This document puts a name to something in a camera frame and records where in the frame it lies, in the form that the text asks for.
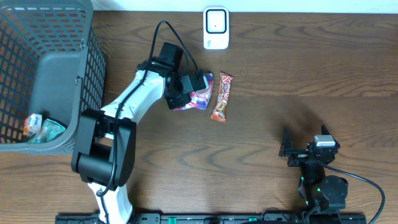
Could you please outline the red purple snack packet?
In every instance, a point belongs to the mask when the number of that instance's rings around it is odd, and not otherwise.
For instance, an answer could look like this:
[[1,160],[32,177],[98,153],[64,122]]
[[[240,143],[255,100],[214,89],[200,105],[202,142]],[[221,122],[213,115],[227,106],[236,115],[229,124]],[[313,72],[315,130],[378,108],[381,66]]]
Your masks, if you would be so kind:
[[184,105],[183,107],[174,109],[174,111],[182,111],[189,109],[199,109],[199,110],[207,109],[213,91],[214,80],[212,73],[205,73],[203,76],[208,81],[208,88],[205,90],[194,91],[189,93],[191,101],[186,105]]

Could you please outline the red orange candy bar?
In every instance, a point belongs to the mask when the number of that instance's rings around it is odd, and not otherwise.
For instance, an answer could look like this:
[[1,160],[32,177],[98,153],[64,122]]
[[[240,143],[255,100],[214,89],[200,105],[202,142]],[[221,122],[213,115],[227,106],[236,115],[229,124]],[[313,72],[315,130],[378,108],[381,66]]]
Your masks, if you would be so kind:
[[221,123],[226,122],[226,106],[228,104],[233,78],[234,77],[228,73],[220,72],[220,87],[217,102],[211,114],[211,119]]

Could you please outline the small orange snack box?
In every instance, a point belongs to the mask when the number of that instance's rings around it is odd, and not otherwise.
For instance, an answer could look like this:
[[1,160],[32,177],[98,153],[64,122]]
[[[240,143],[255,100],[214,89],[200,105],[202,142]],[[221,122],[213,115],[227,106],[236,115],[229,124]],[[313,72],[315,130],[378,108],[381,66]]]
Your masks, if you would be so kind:
[[23,135],[33,136],[40,132],[42,127],[42,115],[32,113],[24,121]]

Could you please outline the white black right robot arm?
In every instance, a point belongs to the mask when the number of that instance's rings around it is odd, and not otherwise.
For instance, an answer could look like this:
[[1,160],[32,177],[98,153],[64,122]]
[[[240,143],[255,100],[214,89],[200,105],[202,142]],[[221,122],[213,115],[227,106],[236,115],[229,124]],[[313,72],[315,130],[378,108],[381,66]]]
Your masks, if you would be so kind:
[[290,222],[341,223],[340,211],[346,207],[348,181],[325,174],[325,166],[335,160],[339,148],[340,144],[324,125],[321,134],[305,149],[295,149],[289,130],[284,128],[279,156],[287,158],[289,167],[300,168],[298,192],[306,202],[305,208],[289,218]]

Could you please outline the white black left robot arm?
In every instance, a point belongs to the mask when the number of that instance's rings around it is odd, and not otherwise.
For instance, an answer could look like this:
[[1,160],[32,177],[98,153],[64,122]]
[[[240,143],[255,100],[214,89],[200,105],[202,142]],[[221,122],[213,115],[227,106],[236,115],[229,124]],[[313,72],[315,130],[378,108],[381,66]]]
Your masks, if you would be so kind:
[[183,54],[175,44],[163,44],[159,56],[137,66],[132,83],[110,104],[86,109],[78,122],[72,171],[93,191],[99,205],[97,223],[128,223],[133,207],[126,183],[134,167],[137,124],[157,100],[165,98],[169,109],[191,101],[191,93],[205,91],[210,80],[202,70],[179,72]]

